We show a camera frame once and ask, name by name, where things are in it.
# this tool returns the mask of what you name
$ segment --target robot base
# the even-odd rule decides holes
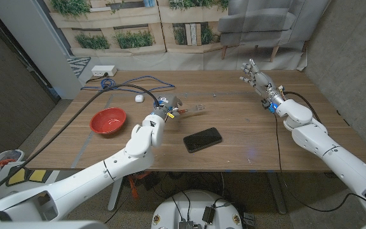
[[[193,221],[194,227],[201,225],[203,228],[205,221],[203,221],[203,214],[206,207],[211,207],[214,202],[221,198],[219,195],[211,193],[205,190],[187,190],[184,192],[190,199],[190,221]],[[182,217],[187,221],[187,210],[189,208],[189,201],[186,196],[179,192],[175,194],[173,198],[179,207]],[[212,224],[207,224],[207,229],[211,228],[232,228],[232,229],[242,229],[242,223],[240,219],[240,214],[235,209],[234,206],[229,204],[226,200],[218,200],[215,203],[216,209]],[[153,219],[151,223],[152,229],[172,229],[179,228],[179,222],[181,222],[179,211],[176,208],[173,199],[170,197],[166,199],[159,207],[155,210],[153,214]]]

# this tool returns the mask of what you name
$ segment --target wooden pallet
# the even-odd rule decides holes
[[[168,52],[205,53],[222,48],[220,43],[197,46],[178,45],[173,35],[173,23],[208,22],[213,32],[219,35],[220,32],[217,30],[218,21],[221,17],[228,15],[227,10],[223,12],[221,9],[218,9],[218,6],[213,6],[210,9],[192,7],[186,10],[173,10],[170,8],[169,0],[158,0],[158,4],[165,45]]]
[[[50,0],[44,1],[51,11],[50,16],[52,17],[56,26],[62,30],[64,36],[69,42],[74,56],[119,57],[166,52],[158,6],[150,8],[127,8],[112,12],[110,7],[105,6],[108,1],[91,0],[90,3],[93,9],[95,8],[103,11],[94,11],[88,13],[86,17],[80,16],[79,18],[66,18],[54,11],[54,9],[50,6]],[[111,2],[120,3],[121,0],[112,0]],[[137,0],[124,0],[124,2],[137,2]],[[134,25],[142,24],[147,24],[147,27],[133,27]],[[114,29],[115,27],[124,27],[124,29],[116,30]],[[132,33],[139,31],[149,31],[154,38],[154,43],[152,46],[121,49],[112,38],[113,35],[119,31],[130,31]],[[89,48],[82,48],[74,38],[75,35],[79,34],[80,32],[91,36],[104,35],[111,44],[110,49],[92,50]]]

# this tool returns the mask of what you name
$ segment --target blue cable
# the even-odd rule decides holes
[[[139,79],[142,79],[142,78],[152,78],[152,79],[154,79],[154,80],[156,80],[156,81],[158,81],[158,82],[160,82],[160,83],[163,83],[163,84],[167,85],[167,86],[163,86],[163,87],[156,87],[156,88],[152,88],[152,89],[148,90],[148,91],[150,91],[150,92],[151,92],[151,91],[153,91],[153,90],[160,89],[160,88],[171,88],[171,87],[175,87],[175,85],[170,84],[170,83],[166,83],[166,82],[164,82],[164,81],[161,81],[161,80],[159,80],[159,79],[157,79],[157,78],[155,78],[155,77],[153,77],[153,76],[141,76],[141,77],[138,77],[138,78],[134,78],[134,79],[132,79],[132,80],[127,80],[127,81],[125,81],[124,83],[129,83],[129,82],[132,82],[132,81],[135,81],[135,80],[139,80]],[[113,86],[113,85],[115,85],[115,81],[114,81],[113,79],[109,79],[109,78],[107,78],[107,79],[103,79],[103,80],[101,81],[101,87],[82,87],[80,90],[83,90],[83,89],[102,90],[102,89],[104,89],[104,88],[111,87],[111,86]],[[143,94],[143,93],[145,93],[145,92],[138,92],[138,91],[135,91],[135,90],[130,90],[130,89],[121,89],[121,88],[114,88],[113,90],[123,90],[123,91],[126,91],[126,92],[135,92],[135,93],[138,93],[138,94]]]

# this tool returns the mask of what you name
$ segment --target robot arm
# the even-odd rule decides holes
[[[258,70],[252,59],[241,69],[250,79],[240,79],[262,96],[262,105],[270,112],[286,117],[283,124],[292,132],[296,144],[322,159],[351,191],[366,198],[366,164],[328,136],[327,129],[313,118],[308,108],[286,99],[282,86],[277,88],[268,75]],[[366,210],[366,201],[360,199],[360,202]]]
[[[154,161],[151,146],[161,145],[167,114],[182,104],[176,96],[163,98],[167,102],[133,128],[125,148],[59,182],[1,199],[0,215],[12,221],[57,221],[115,180],[149,168]]]

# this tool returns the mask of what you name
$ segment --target phone screen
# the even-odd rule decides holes
[[[222,137],[218,130],[215,127],[212,127],[183,138],[183,142],[186,145],[188,152],[194,153],[222,142]]]

